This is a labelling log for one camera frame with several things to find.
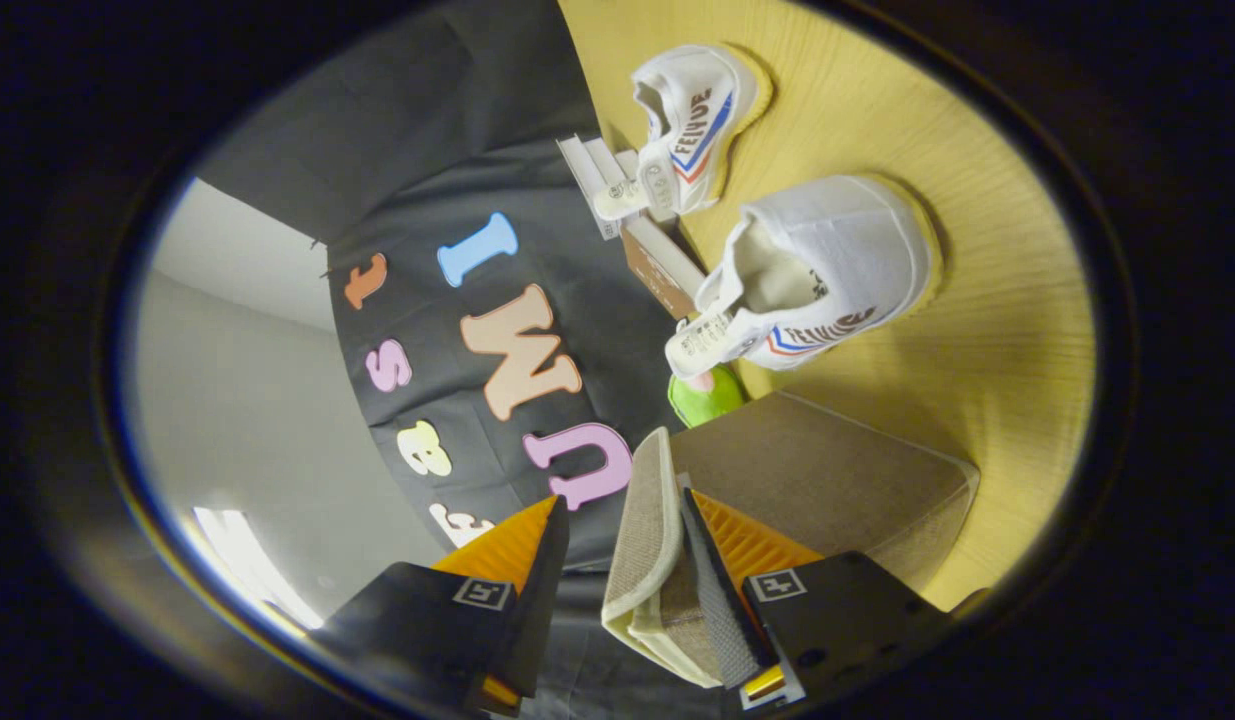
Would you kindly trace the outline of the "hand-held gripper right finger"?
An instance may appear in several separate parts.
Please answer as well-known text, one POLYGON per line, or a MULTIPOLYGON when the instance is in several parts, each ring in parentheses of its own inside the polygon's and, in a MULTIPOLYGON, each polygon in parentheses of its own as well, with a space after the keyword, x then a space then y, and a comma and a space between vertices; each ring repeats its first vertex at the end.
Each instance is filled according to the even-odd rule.
POLYGON ((865 553, 824 556, 698 489, 680 510, 735 714, 827 710, 953 634, 955 613, 865 553))

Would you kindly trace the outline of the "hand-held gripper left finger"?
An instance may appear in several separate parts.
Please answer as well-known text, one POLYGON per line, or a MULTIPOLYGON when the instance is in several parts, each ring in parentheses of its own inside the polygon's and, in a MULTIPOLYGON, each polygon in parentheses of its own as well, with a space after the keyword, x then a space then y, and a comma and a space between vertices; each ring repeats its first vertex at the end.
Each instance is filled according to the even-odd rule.
POLYGON ((324 621, 324 650, 426 718, 517 718, 538 692, 568 515, 545 498, 430 568, 393 562, 324 621))

